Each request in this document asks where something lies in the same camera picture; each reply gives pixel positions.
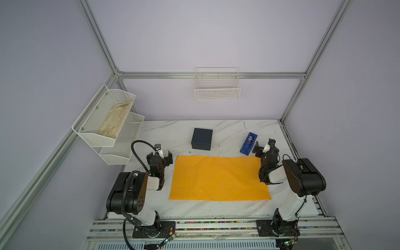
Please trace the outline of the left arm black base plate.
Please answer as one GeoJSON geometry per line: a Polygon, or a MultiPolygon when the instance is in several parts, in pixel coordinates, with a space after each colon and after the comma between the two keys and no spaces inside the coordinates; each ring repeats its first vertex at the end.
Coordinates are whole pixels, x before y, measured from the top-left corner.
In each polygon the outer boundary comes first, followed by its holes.
{"type": "Polygon", "coordinates": [[[169,237],[175,232],[175,221],[161,221],[155,222],[152,226],[135,227],[132,233],[134,239],[149,239],[160,238],[164,239],[169,237]]]}

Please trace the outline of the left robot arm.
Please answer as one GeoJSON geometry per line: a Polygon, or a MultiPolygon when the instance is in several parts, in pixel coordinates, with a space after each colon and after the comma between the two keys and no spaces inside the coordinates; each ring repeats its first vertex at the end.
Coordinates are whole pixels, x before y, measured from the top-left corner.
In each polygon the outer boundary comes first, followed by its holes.
{"type": "Polygon", "coordinates": [[[137,143],[149,145],[146,141],[132,142],[133,155],[145,168],[122,172],[118,175],[106,201],[107,212],[122,215],[128,222],[139,227],[158,226],[158,212],[145,205],[147,191],[160,191],[165,183],[165,168],[173,163],[172,153],[164,153],[160,144],[151,146],[153,153],[146,156],[147,165],[139,158],[134,146],[137,143]]]}

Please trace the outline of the dark navy gift box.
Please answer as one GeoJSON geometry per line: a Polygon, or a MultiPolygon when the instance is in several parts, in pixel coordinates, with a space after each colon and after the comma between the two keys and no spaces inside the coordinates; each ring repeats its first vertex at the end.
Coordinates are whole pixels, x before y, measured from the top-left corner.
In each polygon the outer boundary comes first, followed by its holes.
{"type": "Polygon", "coordinates": [[[191,146],[195,150],[211,150],[213,130],[195,128],[192,136],[191,146]]]}

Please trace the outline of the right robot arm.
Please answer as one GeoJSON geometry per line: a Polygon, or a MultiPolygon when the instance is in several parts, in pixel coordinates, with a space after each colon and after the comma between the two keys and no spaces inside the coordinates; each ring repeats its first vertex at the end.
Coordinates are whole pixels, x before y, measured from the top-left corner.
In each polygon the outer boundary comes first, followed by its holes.
{"type": "Polygon", "coordinates": [[[307,158],[296,161],[282,159],[279,164],[279,150],[276,141],[269,139],[265,147],[255,143],[253,153],[260,158],[259,181],[265,185],[277,185],[272,181],[272,173],[279,168],[284,169],[291,192],[284,203],[275,210],[271,220],[257,220],[259,236],[298,236],[298,222],[301,211],[312,198],[326,189],[323,175],[307,158]]]}

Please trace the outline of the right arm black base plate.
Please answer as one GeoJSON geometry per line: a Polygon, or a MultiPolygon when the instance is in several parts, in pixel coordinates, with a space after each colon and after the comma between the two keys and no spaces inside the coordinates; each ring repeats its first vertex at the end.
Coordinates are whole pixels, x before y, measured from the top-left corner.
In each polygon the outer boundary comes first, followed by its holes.
{"type": "Polygon", "coordinates": [[[257,220],[256,228],[259,236],[281,237],[299,236],[298,221],[257,220]]]}

